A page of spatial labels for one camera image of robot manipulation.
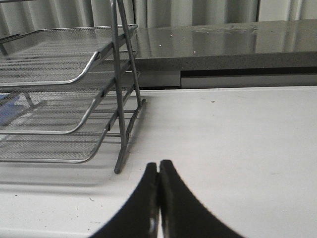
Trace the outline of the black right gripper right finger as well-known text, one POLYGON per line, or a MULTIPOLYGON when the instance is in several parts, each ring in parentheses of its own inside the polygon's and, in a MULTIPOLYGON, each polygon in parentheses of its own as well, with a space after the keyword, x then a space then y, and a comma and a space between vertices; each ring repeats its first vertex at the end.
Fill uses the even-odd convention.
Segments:
POLYGON ((172 161, 159 166, 161 215, 165 238, 240 238, 210 213, 181 179, 172 161))

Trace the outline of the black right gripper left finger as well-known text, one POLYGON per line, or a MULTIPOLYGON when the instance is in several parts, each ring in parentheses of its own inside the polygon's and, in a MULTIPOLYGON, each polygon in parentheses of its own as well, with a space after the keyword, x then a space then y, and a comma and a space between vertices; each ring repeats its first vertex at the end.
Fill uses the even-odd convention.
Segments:
POLYGON ((93 238, 156 238, 158 236, 158 173, 148 163, 137 187, 119 211, 93 238))

